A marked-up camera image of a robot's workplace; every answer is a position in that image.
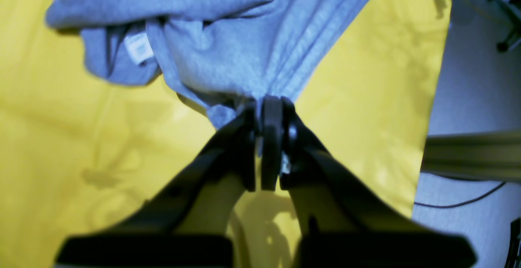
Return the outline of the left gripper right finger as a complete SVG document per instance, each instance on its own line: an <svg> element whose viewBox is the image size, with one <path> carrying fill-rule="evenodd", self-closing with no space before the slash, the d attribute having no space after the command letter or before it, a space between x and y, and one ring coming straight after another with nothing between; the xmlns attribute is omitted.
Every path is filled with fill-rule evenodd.
<svg viewBox="0 0 521 268"><path fill-rule="evenodd" d="M286 190L301 229L295 268L470 268L462 236L435 232L383 202L336 160L286 97L260 111L261 186Z"/></svg>

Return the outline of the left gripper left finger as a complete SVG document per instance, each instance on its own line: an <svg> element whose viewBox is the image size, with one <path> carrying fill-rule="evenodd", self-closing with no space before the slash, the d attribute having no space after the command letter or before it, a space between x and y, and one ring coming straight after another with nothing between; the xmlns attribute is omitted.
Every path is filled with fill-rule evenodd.
<svg viewBox="0 0 521 268"><path fill-rule="evenodd" d="M218 130L194 160L140 210L70 237L57 268L232 268L230 213L254 191L256 107Z"/></svg>

